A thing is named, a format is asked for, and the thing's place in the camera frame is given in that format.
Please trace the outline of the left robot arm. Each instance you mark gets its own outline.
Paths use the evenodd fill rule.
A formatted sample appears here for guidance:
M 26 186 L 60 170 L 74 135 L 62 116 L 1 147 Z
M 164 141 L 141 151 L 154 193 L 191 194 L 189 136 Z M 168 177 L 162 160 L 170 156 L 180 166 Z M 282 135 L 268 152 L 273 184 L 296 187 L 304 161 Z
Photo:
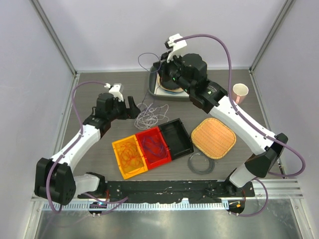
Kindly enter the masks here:
M 112 121 L 136 119 L 140 112 L 132 96 L 123 100 L 117 93 L 101 93 L 92 113 L 81 122 L 79 132 L 58 153 L 37 162 L 35 195 L 63 206 L 84 193 L 102 198 L 106 193 L 103 175 L 87 172 L 74 176 L 73 172 L 86 152 L 110 129 Z

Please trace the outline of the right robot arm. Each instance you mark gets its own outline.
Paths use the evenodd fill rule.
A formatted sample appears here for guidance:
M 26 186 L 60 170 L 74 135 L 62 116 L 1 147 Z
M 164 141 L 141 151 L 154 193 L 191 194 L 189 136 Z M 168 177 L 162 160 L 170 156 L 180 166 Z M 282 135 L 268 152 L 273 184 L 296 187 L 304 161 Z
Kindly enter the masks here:
M 207 76 L 207 64 L 198 54 L 168 58 L 164 53 L 153 63 L 153 69 L 163 82 L 170 82 L 183 89 L 190 101 L 204 112 L 221 120 L 232 129 L 252 151 L 252 156 L 237 167 L 228 177 L 225 191 L 238 196 L 243 186 L 255 177 L 263 178 L 281 156 L 288 138 L 263 128 L 246 114 L 218 83 Z

